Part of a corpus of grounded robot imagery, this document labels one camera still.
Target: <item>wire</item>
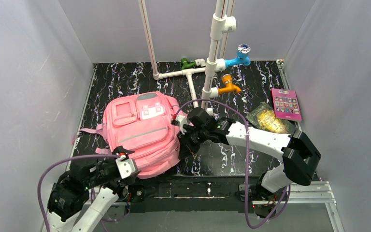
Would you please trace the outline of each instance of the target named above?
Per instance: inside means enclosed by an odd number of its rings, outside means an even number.
[[[127,202],[130,201],[130,198],[131,198],[131,193],[130,193],[130,195],[128,196]]]
[[[275,216],[270,217],[270,220],[275,219],[277,216],[279,216],[282,213],[282,211],[286,208],[286,205],[288,203],[288,200],[289,200],[289,196],[290,195],[291,195],[291,185],[288,185],[288,195],[286,196],[284,206],[282,206],[281,211],[279,211]]]
[[[272,199],[272,198],[270,198],[270,199],[268,200],[268,202],[265,204],[265,206],[268,206],[268,204],[271,203],[271,199]]]
[[[190,104],[190,103],[193,103],[193,102],[201,102],[201,101],[207,101],[207,102],[214,102],[214,103],[217,103],[219,105],[222,105],[226,108],[228,108],[229,110],[235,112],[244,122],[244,125],[245,125],[245,131],[246,131],[246,158],[245,158],[245,199],[244,199],[244,203],[245,203],[245,206],[244,206],[244,209],[245,209],[245,220],[247,222],[247,225],[251,228],[251,229],[257,229],[259,228],[260,226],[262,226],[270,217],[271,215],[275,212],[275,210],[278,208],[278,206],[281,204],[281,201],[282,201],[282,198],[285,196],[286,194],[286,190],[288,188],[288,186],[286,186],[282,192],[282,195],[281,195],[281,198],[278,200],[277,204],[275,205],[275,207],[271,210],[271,212],[257,225],[253,226],[251,225],[250,223],[250,220],[249,220],[249,216],[248,216],[248,174],[249,174],[249,133],[248,133],[248,122],[247,120],[245,119],[245,117],[238,111],[234,110],[233,108],[225,105],[224,103],[221,103],[219,101],[216,101],[216,100],[211,100],[211,99],[195,99],[195,100],[191,100],[191,101],[187,101],[186,103],[184,103],[178,110],[177,110],[177,113],[174,114],[173,116],[173,119],[175,119],[175,117],[179,114],[179,112],[181,111],[181,109],[183,109],[186,105]]]
[[[41,175],[41,178],[39,179],[39,182],[38,182],[38,203],[39,203],[39,208],[41,209],[41,213],[42,213],[42,216],[43,216],[43,221],[44,221],[44,224],[45,224],[45,227],[46,227],[46,231],[47,232],[50,232],[50,225],[49,225],[49,221],[48,221],[47,216],[46,216],[45,208],[43,206],[41,188],[42,188],[43,179],[50,172],[50,170],[52,170],[53,168],[55,168],[56,166],[58,166],[58,165],[60,165],[62,163],[66,163],[66,162],[73,161],[73,160],[91,159],[91,158],[113,158],[113,159],[116,159],[118,157],[120,157],[120,156],[118,156],[118,155],[104,155],[104,154],[84,155],[84,156],[70,157],[70,158],[63,159],[61,161],[58,161],[58,162],[50,165],[43,172],[43,174]]]
[[[272,205],[275,204],[275,201],[276,201],[276,195],[274,195],[274,200],[272,201]]]
[[[123,198],[123,199],[121,199],[121,200],[117,200],[118,202],[123,202],[123,201],[125,201],[126,199],[127,199],[127,197],[128,197],[128,193],[126,194],[126,196]]]

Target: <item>faucet handle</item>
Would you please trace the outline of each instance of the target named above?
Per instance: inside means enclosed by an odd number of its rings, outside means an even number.
[[[182,58],[181,59],[181,70],[183,69],[191,69],[191,68],[194,68],[196,66],[196,62],[193,61],[191,63],[188,63],[188,59],[187,58]]]
[[[232,83],[232,76],[230,74],[224,75],[221,80],[224,83],[225,88],[218,89],[219,95],[229,92],[241,93],[241,89]]]
[[[238,46],[238,53],[237,56],[239,58],[246,58],[248,57],[249,52],[251,51],[251,47],[247,44],[240,44]]]

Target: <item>vertical pipe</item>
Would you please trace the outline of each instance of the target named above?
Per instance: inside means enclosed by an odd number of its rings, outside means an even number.
[[[151,59],[151,67],[153,69],[153,75],[158,75],[156,57],[154,56],[153,41],[151,40],[150,25],[148,23],[147,9],[144,0],[139,0],[140,13],[142,15],[144,33],[146,34],[148,52]]]
[[[225,16],[225,11],[227,10],[227,3],[228,0],[217,0],[217,4],[215,6],[215,16],[217,18],[223,18]],[[217,54],[218,54],[218,47],[219,47],[219,40],[215,40],[211,38],[210,43],[210,51],[208,53],[207,64],[205,67],[205,81],[204,81],[204,88],[201,95],[202,99],[209,98],[209,92],[211,90],[211,82],[212,78],[215,75],[215,67],[217,65]],[[207,108],[207,102],[202,101],[201,107],[203,109]]]
[[[195,100],[195,99],[197,99],[197,96],[196,96],[196,91],[194,89],[192,74],[187,73],[186,77],[187,77],[187,81],[188,81],[188,87],[190,88],[191,99]],[[193,105],[194,105],[194,108],[197,108],[198,107],[198,102],[196,102],[196,101],[193,102]]]
[[[229,0],[228,1],[228,8],[227,8],[227,17],[230,17],[234,14],[234,6],[235,6],[235,0]],[[220,48],[220,59],[224,59],[225,56],[225,50],[227,46],[227,39],[228,39],[228,33],[225,33],[222,42],[221,42],[221,48]]]

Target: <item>pink book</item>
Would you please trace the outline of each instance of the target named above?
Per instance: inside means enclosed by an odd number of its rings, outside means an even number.
[[[277,88],[273,88],[271,91],[274,99],[275,117],[300,122],[302,116],[296,92]]]

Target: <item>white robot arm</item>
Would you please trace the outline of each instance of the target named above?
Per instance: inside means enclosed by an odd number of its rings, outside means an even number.
[[[46,214],[50,232],[92,232],[110,206],[119,199],[126,185],[139,173],[132,153],[118,147],[120,157],[100,161],[72,163],[71,170],[59,178],[53,188]],[[76,222],[89,199],[89,189],[102,185],[88,210]]]
[[[177,135],[181,144],[180,159],[196,153],[206,140],[247,147],[246,129],[242,123],[225,117],[216,120],[201,108],[193,109],[187,117],[177,116],[172,124],[181,127]],[[291,183],[311,184],[321,155],[305,133],[297,130],[292,135],[277,134],[253,127],[248,133],[250,148],[283,163],[260,177],[254,195],[273,195]]]

